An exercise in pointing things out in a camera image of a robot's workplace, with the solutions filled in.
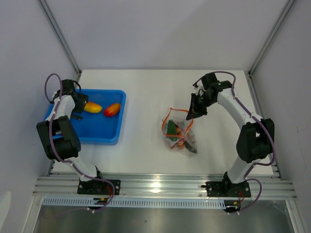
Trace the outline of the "clear zip bag orange zipper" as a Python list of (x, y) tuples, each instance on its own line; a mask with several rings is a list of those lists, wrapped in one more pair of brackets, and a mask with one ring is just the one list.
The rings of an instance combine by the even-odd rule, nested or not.
[[(185, 135), (188, 133), (189, 130), (191, 130), (193, 133), (192, 127), (194, 125), (194, 120), (193, 119), (186, 120), (187, 114), (188, 114), (188, 110), (173, 108), (170, 106), (164, 118), (162, 119), (161, 131), (163, 133), (165, 143), (169, 147), (169, 149), (170, 149), (170, 146), (174, 143), (173, 141), (166, 138), (166, 135), (167, 135), (166, 132), (167, 132), (167, 126), (168, 126), (169, 120), (172, 120), (175, 122), (176, 130), (177, 130), (177, 135), (176, 135), (177, 138), (185, 137)], [(194, 153), (191, 153), (187, 150), (170, 149), (170, 151), (179, 152), (188, 157), (195, 155)]]

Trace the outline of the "green cucumber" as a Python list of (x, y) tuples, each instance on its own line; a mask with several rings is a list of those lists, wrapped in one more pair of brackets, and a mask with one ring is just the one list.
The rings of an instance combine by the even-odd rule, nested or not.
[(176, 125), (175, 122), (172, 120), (168, 121), (168, 126), (167, 126), (167, 132), (166, 132), (166, 138), (168, 138), (169, 140), (175, 142), (178, 140), (178, 138), (176, 137), (177, 135), (177, 130), (176, 130)]

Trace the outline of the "grey toy fish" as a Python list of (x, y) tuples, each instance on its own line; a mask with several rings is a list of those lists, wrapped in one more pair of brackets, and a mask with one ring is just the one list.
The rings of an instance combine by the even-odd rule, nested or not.
[(184, 141), (184, 145), (185, 145), (185, 148), (191, 152), (191, 153), (194, 153), (194, 154), (197, 154), (198, 151), (197, 151), (197, 145), (196, 145), (196, 142), (195, 141)]

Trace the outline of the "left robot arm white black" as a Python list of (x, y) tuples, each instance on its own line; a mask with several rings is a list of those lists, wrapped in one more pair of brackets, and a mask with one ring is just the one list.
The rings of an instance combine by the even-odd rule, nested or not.
[(74, 80), (62, 80), (60, 90), (52, 96), (52, 111), (36, 129), (46, 156), (69, 166), (80, 181), (89, 182), (88, 188), (94, 194), (105, 190), (105, 181), (100, 171), (79, 155), (81, 142), (70, 118), (82, 113), (88, 96), (77, 92)]

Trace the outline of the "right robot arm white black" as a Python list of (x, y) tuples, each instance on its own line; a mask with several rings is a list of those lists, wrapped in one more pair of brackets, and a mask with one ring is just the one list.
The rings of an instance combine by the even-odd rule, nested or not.
[(233, 166), (222, 179), (221, 188), (226, 196), (233, 196), (247, 184), (249, 173), (256, 166), (270, 166), (275, 162), (263, 163), (269, 154), (276, 156), (274, 145), (275, 124), (270, 118), (263, 118), (251, 112), (235, 93), (236, 81), (219, 81), (218, 71), (207, 73), (198, 79), (193, 87), (187, 120), (207, 115), (207, 108), (221, 105), (237, 123), (240, 134), (236, 143), (238, 154)]

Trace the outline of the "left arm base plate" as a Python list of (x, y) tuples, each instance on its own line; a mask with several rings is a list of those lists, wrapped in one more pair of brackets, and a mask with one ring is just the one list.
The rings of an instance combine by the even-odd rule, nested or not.
[(80, 195), (112, 195), (113, 187), (103, 181), (79, 181), (77, 194)]

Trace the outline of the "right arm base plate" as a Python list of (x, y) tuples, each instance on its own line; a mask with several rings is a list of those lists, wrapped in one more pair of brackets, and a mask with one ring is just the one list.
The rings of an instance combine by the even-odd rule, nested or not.
[(206, 182), (201, 185), (207, 192), (208, 197), (225, 197), (225, 198), (238, 198), (238, 197), (251, 197), (251, 191), (248, 182), (242, 183), (228, 183), (228, 182)]

